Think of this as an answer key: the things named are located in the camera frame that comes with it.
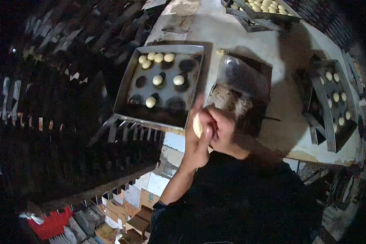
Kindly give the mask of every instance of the person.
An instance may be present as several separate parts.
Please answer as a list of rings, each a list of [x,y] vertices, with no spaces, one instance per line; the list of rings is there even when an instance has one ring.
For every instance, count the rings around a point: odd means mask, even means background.
[[[153,206],[148,243],[312,243],[322,213],[298,175],[203,101],[190,110],[185,154]]]

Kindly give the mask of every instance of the raw bun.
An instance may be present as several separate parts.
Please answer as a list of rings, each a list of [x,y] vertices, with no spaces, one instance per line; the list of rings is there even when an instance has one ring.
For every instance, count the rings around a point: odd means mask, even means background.
[[[156,104],[156,99],[152,96],[148,97],[145,101],[145,105],[148,108],[153,108],[153,106]]]
[[[175,59],[175,54],[174,53],[167,53],[164,56],[164,61],[166,61],[167,63],[172,62]]]
[[[149,54],[148,54],[148,59],[149,59],[149,60],[154,60],[154,59],[155,59],[155,55],[156,55],[156,53],[155,53],[155,52],[151,52],[151,53],[149,53]]]
[[[339,82],[340,81],[340,76],[338,73],[335,73],[333,74],[333,79],[336,81],[336,82]]]
[[[155,77],[153,77],[153,85],[160,85],[161,82],[163,82],[163,77],[161,75],[156,75]]]
[[[347,120],[351,119],[351,113],[349,111],[346,111],[346,119]]]
[[[177,75],[174,77],[174,84],[175,85],[183,85],[184,77],[182,75]]]
[[[142,63],[142,68],[144,70],[146,70],[147,68],[149,68],[151,66],[152,62],[150,60],[145,60],[143,63]]]
[[[192,121],[192,128],[197,137],[200,138],[200,135],[202,134],[202,123],[199,120],[199,113],[195,115],[194,120]]]
[[[338,102],[339,101],[339,94],[338,93],[333,93],[333,100],[335,102]]]
[[[344,118],[340,117],[338,120],[339,126],[342,126],[344,124]]]
[[[260,6],[260,9],[263,11],[268,11],[268,7],[266,5]]]
[[[253,8],[253,10],[255,11],[255,12],[261,12],[261,10],[260,10],[260,8],[258,7],[258,6],[253,6],[252,7]]]
[[[342,100],[343,100],[343,101],[346,101],[346,99],[347,99],[346,94],[345,94],[344,92],[342,92]]]
[[[160,63],[163,60],[164,60],[164,55],[162,53],[158,53],[158,54],[155,55],[155,62],[156,63]]]
[[[331,72],[326,72],[326,77],[329,81],[332,81],[332,74]]]
[[[145,61],[147,60],[147,57],[145,55],[141,55],[139,58],[138,58],[138,62],[140,64],[143,64]]]

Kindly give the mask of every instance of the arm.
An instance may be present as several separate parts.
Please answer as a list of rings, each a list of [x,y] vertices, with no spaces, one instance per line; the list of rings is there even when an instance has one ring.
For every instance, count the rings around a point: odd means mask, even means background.
[[[190,111],[188,124],[185,131],[186,149],[178,171],[168,182],[161,194],[160,201],[166,205],[176,202],[191,187],[197,168],[201,168],[209,161],[208,146],[213,137],[212,126],[203,122],[202,134],[198,138],[192,128],[193,119],[203,106],[204,97],[198,96]]]
[[[180,167],[168,182],[168,185],[160,197],[160,201],[168,205],[180,199],[186,191],[190,189],[192,181],[194,180],[194,174],[195,170]]]

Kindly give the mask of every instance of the finger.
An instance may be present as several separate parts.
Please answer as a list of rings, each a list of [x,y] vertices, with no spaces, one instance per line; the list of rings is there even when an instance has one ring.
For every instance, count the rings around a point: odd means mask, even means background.
[[[206,153],[212,137],[213,129],[209,124],[204,124],[202,127],[202,134],[200,135],[197,151]]]
[[[203,107],[203,103],[205,102],[205,96],[203,94],[197,95],[197,98],[195,99],[194,104],[191,107],[190,110],[190,116],[194,118],[194,115],[198,110],[200,110]]]
[[[210,115],[210,113],[207,111],[207,109],[201,109],[199,112],[199,120],[201,124],[209,124],[211,125],[213,132],[216,132],[218,130],[217,123],[213,119],[213,117]],[[213,139],[218,140],[218,134],[213,133]]]

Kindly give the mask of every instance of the metal baking tray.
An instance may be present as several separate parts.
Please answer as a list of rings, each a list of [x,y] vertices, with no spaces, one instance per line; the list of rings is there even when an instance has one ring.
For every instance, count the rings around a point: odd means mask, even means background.
[[[317,98],[322,104],[322,118],[325,128],[325,134],[323,135],[327,139],[327,150],[338,152],[348,141],[357,127],[356,108],[349,82],[346,79],[338,60],[316,61],[313,63],[313,67],[314,70],[309,73],[309,78],[312,81]],[[335,82],[334,79],[332,79],[332,81],[327,80],[325,76],[327,71],[332,74],[340,74],[340,81]],[[321,83],[320,76],[324,79],[324,85]],[[329,108],[328,98],[333,100],[332,96],[334,92],[340,93],[343,91],[347,96],[346,101],[343,101],[341,98],[338,102],[332,101],[332,107]],[[351,113],[351,118],[350,120],[345,120],[345,124],[343,126],[339,126],[338,118],[345,118],[346,110]],[[338,127],[336,133],[334,133],[333,123],[336,123]]]
[[[144,70],[138,63],[141,55],[150,52],[174,53],[171,63],[162,61]],[[147,123],[161,127],[183,130],[188,122],[200,69],[204,46],[198,45],[156,45],[136,48],[125,70],[115,101],[114,113],[121,120]],[[154,76],[161,74],[163,83],[153,85]],[[173,78],[183,75],[185,83],[176,86]],[[156,105],[149,109],[145,105],[148,97],[156,98]]]
[[[240,8],[244,10],[248,14],[248,16],[252,19],[265,19],[278,23],[290,23],[290,22],[300,22],[301,18],[299,15],[285,2],[277,0],[278,4],[281,4],[288,13],[292,13],[295,16],[288,16],[283,14],[273,14],[273,13],[263,13],[263,12],[254,12],[250,7],[248,7],[244,1],[242,0],[229,0],[227,7],[230,7],[233,3],[236,3]]]

